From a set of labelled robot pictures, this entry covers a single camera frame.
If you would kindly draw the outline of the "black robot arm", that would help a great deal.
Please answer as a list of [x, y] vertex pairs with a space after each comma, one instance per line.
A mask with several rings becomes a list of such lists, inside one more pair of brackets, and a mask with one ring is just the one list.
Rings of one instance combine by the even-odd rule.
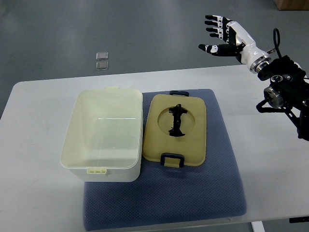
[[287, 55], [270, 62], [268, 57], [255, 61], [250, 71], [261, 81], [269, 80], [264, 99], [257, 104], [260, 113], [285, 113], [296, 126], [299, 139], [309, 139], [309, 83], [306, 72]]

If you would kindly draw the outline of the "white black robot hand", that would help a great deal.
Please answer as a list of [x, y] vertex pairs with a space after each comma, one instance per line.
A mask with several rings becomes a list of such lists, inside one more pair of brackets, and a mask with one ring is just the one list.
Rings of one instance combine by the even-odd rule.
[[217, 57], [235, 57], [253, 73], [270, 64], [269, 54], [256, 46], [255, 40], [238, 22], [219, 15], [206, 15], [205, 18], [206, 31], [224, 44], [200, 44], [198, 47], [202, 51]]

